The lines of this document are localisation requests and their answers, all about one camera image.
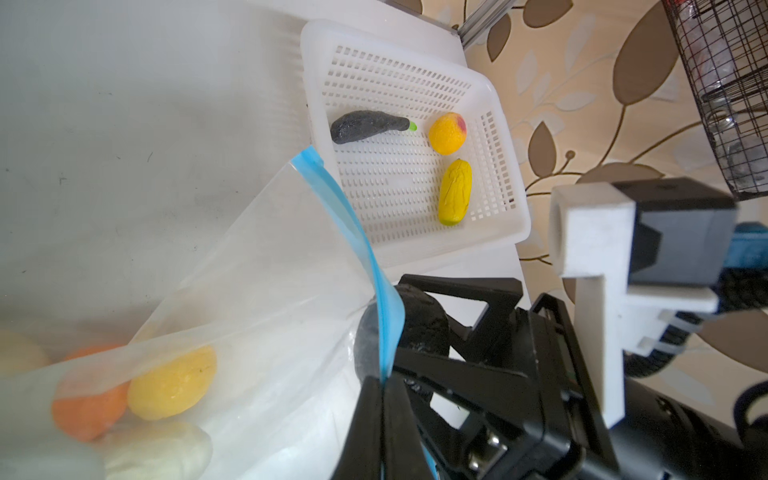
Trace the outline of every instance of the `floral wallpaper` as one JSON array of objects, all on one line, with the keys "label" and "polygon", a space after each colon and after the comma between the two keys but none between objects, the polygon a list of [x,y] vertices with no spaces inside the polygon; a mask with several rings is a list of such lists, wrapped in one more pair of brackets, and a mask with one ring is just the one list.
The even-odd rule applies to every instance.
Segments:
[{"label": "floral wallpaper", "polygon": [[[482,3],[397,2],[449,27]],[[518,253],[531,298],[548,292],[573,312],[574,281],[548,261],[552,187],[688,176],[727,191],[658,0],[517,0],[465,54],[496,87],[526,185],[532,230]],[[740,216],[768,224],[768,205],[742,202]],[[732,423],[736,396],[768,378],[765,338],[762,311],[729,315],[645,382]]]}]

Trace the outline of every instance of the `yellow vegetable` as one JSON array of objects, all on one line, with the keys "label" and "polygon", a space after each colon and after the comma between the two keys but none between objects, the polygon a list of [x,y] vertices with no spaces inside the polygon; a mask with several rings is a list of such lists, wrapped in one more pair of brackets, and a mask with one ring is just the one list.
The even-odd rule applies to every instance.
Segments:
[{"label": "yellow vegetable", "polygon": [[440,204],[437,209],[440,223],[450,227],[462,221],[467,214],[471,192],[472,167],[459,158],[448,167],[440,184]]},{"label": "yellow vegetable", "polygon": [[467,124],[461,115],[450,112],[429,128],[429,143],[441,155],[454,154],[467,139]]},{"label": "yellow vegetable", "polygon": [[144,420],[159,420],[194,406],[216,374],[216,352],[209,346],[131,380],[128,408]]}]

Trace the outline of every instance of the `wire mesh basket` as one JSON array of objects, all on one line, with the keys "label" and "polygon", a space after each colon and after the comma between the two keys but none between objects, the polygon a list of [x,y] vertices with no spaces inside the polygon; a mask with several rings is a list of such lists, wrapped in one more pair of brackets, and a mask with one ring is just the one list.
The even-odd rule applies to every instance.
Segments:
[{"label": "wire mesh basket", "polygon": [[768,195],[768,2],[664,0],[717,163],[738,200]]}]

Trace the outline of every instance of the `black wire basket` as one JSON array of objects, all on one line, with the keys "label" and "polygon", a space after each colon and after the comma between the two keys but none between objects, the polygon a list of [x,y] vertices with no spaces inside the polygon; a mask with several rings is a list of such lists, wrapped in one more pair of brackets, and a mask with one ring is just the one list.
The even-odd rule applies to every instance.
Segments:
[{"label": "black wire basket", "polygon": [[710,146],[738,200],[768,195],[768,0],[664,0]]}]

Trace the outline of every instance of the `red spot on peach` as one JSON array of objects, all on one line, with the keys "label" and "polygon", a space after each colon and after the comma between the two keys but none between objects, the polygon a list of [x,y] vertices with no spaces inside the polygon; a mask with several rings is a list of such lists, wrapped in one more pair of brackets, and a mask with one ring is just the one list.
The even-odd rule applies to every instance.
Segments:
[{"label": "red spot on peach", "polygon": [[467,134],[467,122],[464,121],[464,118],[456,114],[456,124],[458,125],[458,129],[462,131],[464,135]]}]

